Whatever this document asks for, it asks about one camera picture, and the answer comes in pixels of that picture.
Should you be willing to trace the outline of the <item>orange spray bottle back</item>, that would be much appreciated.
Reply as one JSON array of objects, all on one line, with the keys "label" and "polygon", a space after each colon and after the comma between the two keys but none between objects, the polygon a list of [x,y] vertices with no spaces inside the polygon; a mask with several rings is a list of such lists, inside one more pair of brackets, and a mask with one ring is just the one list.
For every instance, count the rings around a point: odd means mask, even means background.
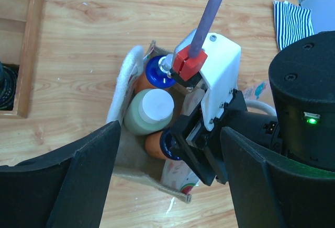
[{"label": "orange spray bottle back", "polygon": [[176,81],[168,75],[172,68],[173,54],[157,55],[151,58],[135,84],[135,94],[144,89],[169,89]]}]

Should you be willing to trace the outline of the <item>dark green rolled belt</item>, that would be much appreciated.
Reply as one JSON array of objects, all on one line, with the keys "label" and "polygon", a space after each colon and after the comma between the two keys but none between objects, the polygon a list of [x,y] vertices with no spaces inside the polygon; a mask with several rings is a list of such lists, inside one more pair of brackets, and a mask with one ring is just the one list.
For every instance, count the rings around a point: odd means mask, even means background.
[{"label": "dark green rolled belt", "polygon": [[18,80],[18,68],[1,63],[1,110],[12,110]]}]

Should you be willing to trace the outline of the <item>canvas tote bag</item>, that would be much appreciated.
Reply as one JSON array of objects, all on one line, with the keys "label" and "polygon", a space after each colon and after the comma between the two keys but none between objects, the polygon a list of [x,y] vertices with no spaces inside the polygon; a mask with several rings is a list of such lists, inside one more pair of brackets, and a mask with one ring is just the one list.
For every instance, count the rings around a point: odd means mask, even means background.
[{"label": "canvas tote bag", "polygon": [[158,47],[155,41],[145,50],[138,45],[126,55],[117,78],[115,92],[107,115],[107,122],[119,121],[121,136],[113,174],[117,177],[147,185],[180,199],[191,201],[191,190],[199,179],[182,161],[163,155],[159,141],[163,131],[134,135],[125,127],[125,114],[135,93],[148,88],[144,80],[144,67],[154,56],[169,51]]}]

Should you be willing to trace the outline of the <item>blue white striped cloth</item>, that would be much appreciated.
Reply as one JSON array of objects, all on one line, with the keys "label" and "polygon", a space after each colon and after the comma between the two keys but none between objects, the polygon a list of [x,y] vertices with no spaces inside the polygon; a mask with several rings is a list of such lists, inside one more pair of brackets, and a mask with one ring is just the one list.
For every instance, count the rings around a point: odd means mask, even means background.
[{"label": "blue white striped cloth", "polygon": [[311,9],[288,1],[273,1],[274,28],[279,51],[298,40],[314,35]]}]

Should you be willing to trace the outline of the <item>orange spray bottle front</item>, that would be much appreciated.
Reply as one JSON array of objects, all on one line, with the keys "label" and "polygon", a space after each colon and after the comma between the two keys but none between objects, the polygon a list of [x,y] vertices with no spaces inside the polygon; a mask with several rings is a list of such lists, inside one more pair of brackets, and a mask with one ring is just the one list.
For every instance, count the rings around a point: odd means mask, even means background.
[{"label": "orange spray bottle front", "polygon": [[170,151],[173,144],[175,144],[175,138],[170,128],[167,128],[148,135],[145,140],[144,148],[146,152],[154,158],[180,161],[181,158]]}]

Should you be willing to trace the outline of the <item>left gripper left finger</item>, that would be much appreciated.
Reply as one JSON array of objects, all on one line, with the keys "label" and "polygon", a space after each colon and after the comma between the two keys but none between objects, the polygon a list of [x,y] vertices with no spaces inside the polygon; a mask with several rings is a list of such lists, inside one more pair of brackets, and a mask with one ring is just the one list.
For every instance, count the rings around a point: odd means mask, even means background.
[{"label": "left gripper left finger", "polygon": [[110,122],[46,154],[1,166],[1,227],[99,227],[119,147]]}]

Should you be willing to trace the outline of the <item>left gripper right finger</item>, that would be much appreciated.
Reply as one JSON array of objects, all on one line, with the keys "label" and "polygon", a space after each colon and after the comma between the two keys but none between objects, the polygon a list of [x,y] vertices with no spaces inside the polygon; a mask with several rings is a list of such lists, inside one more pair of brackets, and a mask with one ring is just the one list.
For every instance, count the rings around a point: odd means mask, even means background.
[{"label": "left gripper right finger", "polygon": [[222,153],[239,227],[334,227],[334,173],[224,127]]}]

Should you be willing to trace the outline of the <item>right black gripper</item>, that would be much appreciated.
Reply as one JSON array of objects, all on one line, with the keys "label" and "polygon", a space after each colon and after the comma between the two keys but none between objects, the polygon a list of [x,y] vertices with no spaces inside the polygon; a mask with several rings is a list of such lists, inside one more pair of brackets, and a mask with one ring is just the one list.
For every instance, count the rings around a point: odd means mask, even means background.
[{"label": "right black gripper", "polygon": [[277,151],[277,114],[273,107],[261,101],[246,100],[242,91],[235,89],[232,100],[220,108],[222,115],[210,119],[213,127],[210,131],[205,128],[200,104],[189,116],[180,115],[171,127],[175,144],[170,151],[208,186],[214,180],[221,184],[228,181],[220,141],[223,127],[230,127],[256,144]]}]

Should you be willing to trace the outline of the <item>wooden compartment tray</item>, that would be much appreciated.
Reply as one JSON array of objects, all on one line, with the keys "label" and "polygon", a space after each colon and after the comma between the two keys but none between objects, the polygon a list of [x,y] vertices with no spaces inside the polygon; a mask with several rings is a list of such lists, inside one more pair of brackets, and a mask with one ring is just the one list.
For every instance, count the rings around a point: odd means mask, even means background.
[{"label": "wooden compartment tray", "polygon": [[1,118],[26,118],[29,112],[44,0],[1,0],[1,63],[18,69],[11,110]]}]

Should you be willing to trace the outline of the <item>orange spray bottle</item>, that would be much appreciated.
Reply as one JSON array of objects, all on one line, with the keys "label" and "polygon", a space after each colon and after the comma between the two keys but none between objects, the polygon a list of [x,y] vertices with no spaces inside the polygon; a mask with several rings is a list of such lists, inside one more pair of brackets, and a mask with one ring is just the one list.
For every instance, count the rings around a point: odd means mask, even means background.
[{"label": "orange spray bottle", "polygon": [[148,135],[145,140],[144,148],[146,152],[154,158],[180,161],[181,158],[170,151],[173,144],[175,144],[175,138],[170,128],[167,128]]},{"label": "orange spray bottle", "polygon": [[173,54],[157,55],[151,58],[135,84],[135,94],[144,89],[169,89],[176,81],[168,75],[172,68]]}]

